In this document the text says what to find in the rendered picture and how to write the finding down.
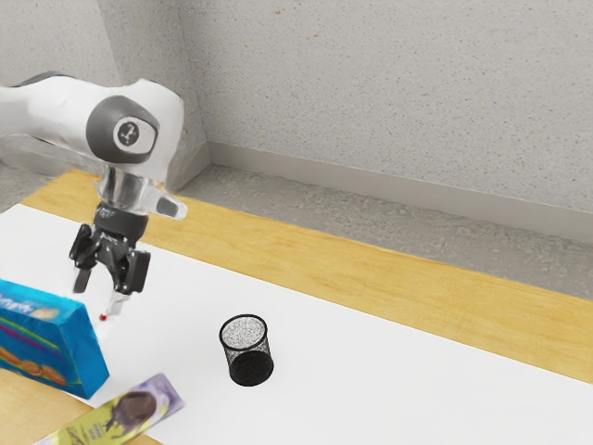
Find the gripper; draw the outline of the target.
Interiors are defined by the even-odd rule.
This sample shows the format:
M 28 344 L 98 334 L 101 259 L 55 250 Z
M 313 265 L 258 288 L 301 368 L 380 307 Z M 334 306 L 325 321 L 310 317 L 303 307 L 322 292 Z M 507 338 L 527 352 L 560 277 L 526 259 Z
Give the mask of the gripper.
M 145 214 L 100 202 L 95 212 L 95 229 L 92 225 L 82 224 L 73 241 L 69 258 L 74 261 L 77 270 L 73 284 L 76 294 L 86 290 L 92 269 L 97 264 L 98 250 L 106 252 L 106 267 L 113 281 L 113 291 L 103 312 L 105 316 L 120 315 L 131 295 L 144 289 L 151 254 L 136 249 L 136 246 L 147 224 L 148 216 Z

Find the blue cookie box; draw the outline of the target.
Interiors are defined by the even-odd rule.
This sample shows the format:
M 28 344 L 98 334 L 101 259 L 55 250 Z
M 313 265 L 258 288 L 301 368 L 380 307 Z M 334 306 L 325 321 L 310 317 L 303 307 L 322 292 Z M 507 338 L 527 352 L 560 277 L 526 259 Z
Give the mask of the blue cookie box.
M 109 377 L 83 303 L 2 279 L 0 368 L 86 400 Z

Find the purple and yellow chocolate box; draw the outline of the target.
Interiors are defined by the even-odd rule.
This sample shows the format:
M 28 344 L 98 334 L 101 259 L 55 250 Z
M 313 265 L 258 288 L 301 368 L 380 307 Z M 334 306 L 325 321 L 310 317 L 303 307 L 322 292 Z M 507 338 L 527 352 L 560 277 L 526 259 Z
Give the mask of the purple and yellow chocolate box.
M 33 445 L 125 445 L 183 407 L 170 380 L 157 374 Z

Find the black mesh pen holder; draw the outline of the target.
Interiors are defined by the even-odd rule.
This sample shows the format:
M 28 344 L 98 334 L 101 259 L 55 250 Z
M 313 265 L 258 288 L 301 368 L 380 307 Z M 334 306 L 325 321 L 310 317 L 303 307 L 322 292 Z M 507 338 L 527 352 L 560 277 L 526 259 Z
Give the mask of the black mesh pen holder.
M 274 362 L 268 326 L 261 317 L 256 314 L 235 315 L 221 326 L 219 341 L 235 384 L 255 387 L 270 378 Z

